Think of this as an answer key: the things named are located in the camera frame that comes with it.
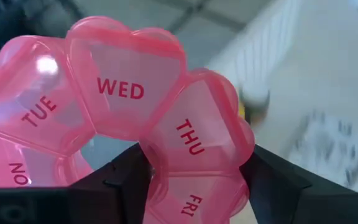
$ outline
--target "translucent pink plastic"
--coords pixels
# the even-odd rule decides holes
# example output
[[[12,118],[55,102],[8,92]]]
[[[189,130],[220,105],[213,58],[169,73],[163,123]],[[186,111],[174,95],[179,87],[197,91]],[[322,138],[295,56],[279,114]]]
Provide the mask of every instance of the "translucent pink plastic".
[[[0,52],[0,187],[76,182],[92,173],[80,149],[101,134],[139,141],[155,170],[144,223],[229,223],[254,148],[237,112],[230,82],[188,72],[163,29],[88,17],[65,39],[17,37]]]
[[[0,187],[70,185],[91,172],[79,151],[63,159],[0,138]]]
[[[69,82],[62,44],[60,39],[26,38],[15,57],[0,66],[0,133],[69,156],[94,130]]]
[[[160,29],[131,32],[81,21],[67,35],[68,56],[100,134],[138,140],[151,115],[186,74],[185,53]]]

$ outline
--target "white wall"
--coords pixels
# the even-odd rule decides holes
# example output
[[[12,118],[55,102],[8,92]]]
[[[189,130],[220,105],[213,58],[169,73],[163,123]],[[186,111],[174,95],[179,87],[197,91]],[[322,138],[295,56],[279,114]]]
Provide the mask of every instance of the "white wall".
[[[281,156],[300,119],[313,109],[358,125],[357,1],[305,0],[293,48],[270,84],[269,114],[258,142]]]
[[[264,82],[291,46],[300,0],[273,0],[208,68],[242,82]]]

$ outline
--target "pink pill organizer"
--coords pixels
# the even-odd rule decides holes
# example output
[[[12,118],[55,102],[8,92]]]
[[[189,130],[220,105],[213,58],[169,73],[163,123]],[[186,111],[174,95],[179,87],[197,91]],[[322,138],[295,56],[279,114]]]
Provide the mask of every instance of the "pink pill organizer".
[[[88,17],[65,39],[17,37],[0,52],[0,187],[76,182],[101,134],[139,141],[155,169],[144,223],[226,224],[248,201],[238,167],[254,148],[237,113],[230,82],[187,71],[163,29]]]

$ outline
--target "tiled floor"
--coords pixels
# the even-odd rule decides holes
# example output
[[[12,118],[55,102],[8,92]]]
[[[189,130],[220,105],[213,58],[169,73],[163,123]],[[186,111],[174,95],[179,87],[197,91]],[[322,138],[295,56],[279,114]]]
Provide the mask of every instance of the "tiled floor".
[[[133,29],[173,29],[179,24],[173,31],[187,52],[188,68],[192,69],[205,66],[270,0],[74,1],[86,16],[109,16]],[[196,13],[191,13],[191,6]]]

